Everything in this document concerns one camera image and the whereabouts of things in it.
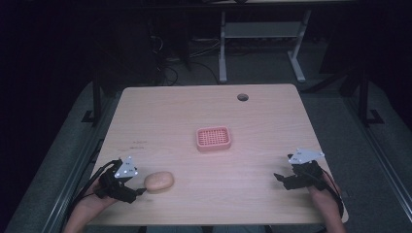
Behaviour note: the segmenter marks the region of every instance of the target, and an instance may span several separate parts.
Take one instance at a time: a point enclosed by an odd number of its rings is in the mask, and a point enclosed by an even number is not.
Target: cable
[[[202,63],[199,63],[199,62],[194,62],[194,61],[192,61],[191,64],[200,65],[200,66],[203,66],[204,68],[208,69],[210,71],[210,73],[212,73],[213,77],[215,78],[216,84],[221,84],[219,82],[218,77],[216,77],[215,73],[213,72],[213,70],[209,66],[207,66],[205,64],[202,64]]]
[[[171,84],[169,84],[169,82],[168,82],[169,79],[167,78],[166,75],[164,75],[164,79],[166,80],[166,84],[167,84],[168,86],[172,86],[172,85],[176,84],[177,81],[178,81],[178,79],[179,79],[179,74],[178,74],[178,72],[177,72],[175,69],[173,69],[173,68],[171,68],[171,67],[168,67],[168,66],[164,67],[164,69],[169,69],[169,70],[171,70],[173,73],[175,73],[175,76],[176,76],[175,80],[174,80]]]
[[[342,198],[340,197],[339,192],[337,191],[337,189],[336,189],[336,191],[334,191],[325,181],[322,181],[322,180],[320,180],[320,179],[312,176],[311,174],[309,174],[309,173],[307,173],[307,172],[305,172],[305,171],[301,171],[301,172],[302,172],[302,174],[304,174],[304,175],[312,178],[314,181],[316,181],[316,182],[318,182],[318,183],[322,183],[322,184],[325,185],[325,189],[326,189],[327,191],[329,191],[329,193],[332,195],[333,199],[335,200],[335,202],[336,202],[336,204],[337,204],[337,207],[338,207],[338,209],[339,209],[340,217],[343,217],[343,201],[342,201]]]
[[[97,180],[97,178],[100,177],[100,175],[103,173],[103,171],[109,167],[110,165],[115,165],[116,163],[118,163],[118,160],[112,160],[108,163],[106,163],[103,167],[99,168],[97,170],[96,173],[94,173],[94,175],[90,178],[90,180],[88,180],[88,182],[86,183],[86,185],[83,187],[83,189],[79,192],[79,194],[76,196],[76,198],[74,199],[73,202],[71,202],[68,213],[67,213],[67,218],[70,217],[70,215],[72,215],[72,212],[74,210],[74,208],[76,207],[76,205],[84,198],[85,193],[87,192],[87,190],[91,187],[91,185]]]

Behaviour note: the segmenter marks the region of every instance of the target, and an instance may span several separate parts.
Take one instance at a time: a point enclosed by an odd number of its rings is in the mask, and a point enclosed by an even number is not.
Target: person's arm
[[[332,181],[327,174],[323,174],[323,179],[326,183],[333,187]],[[313,204],[319,210],[325,220],[326,230],[328,233],[346,233],[345,226],[340,218],[339,208],[333,199],[332,195],[326,189],[319,191],[314,186],[308,187]]]
[[[95,181],[87,190],[85,198],[83,198],[75,207],[64,228],[64,233],[80,233],[83,232],[85,226],[102,213],[106,208],[117,202],[116,199],[106,197],[100,199],[93,194],[94,188],[98,186],[98,181]]]

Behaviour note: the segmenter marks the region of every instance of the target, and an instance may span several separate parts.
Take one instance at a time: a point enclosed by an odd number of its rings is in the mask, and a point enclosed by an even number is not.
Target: wooden table
[[[239,101],[239,94],[249,100]],[[222,125],[229,129],[230,149],[198,151],[196,130]],[[159,171],[172,172],[175,184],[132,204],[117,203],[92,224],[322,222],[306,188],[287,191],[273,176],[292,175],[287,154],[297,148],[321,150],[291,84],[127,88],[95,170],[132,156],[139,175],[127,186],[142,187]],[[324,159],[319,163],[329,170]]]

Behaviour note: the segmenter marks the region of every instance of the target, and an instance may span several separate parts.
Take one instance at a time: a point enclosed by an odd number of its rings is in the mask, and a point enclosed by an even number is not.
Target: hole in table
[[[245,101],[247,101],[247,100],[249,99],[249,95],[244,94],[244,93],[238,94],[238,95],[237,95],[237,99],[240,100],[240,101],[242,101],[242,102],[245,102]]]

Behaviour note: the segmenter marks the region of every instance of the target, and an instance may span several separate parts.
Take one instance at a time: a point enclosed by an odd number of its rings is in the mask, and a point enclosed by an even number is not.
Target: pink basket
[[[225,150],[230,148],[230,135],[227,127],[200,128],[196,132],[199,151]]]

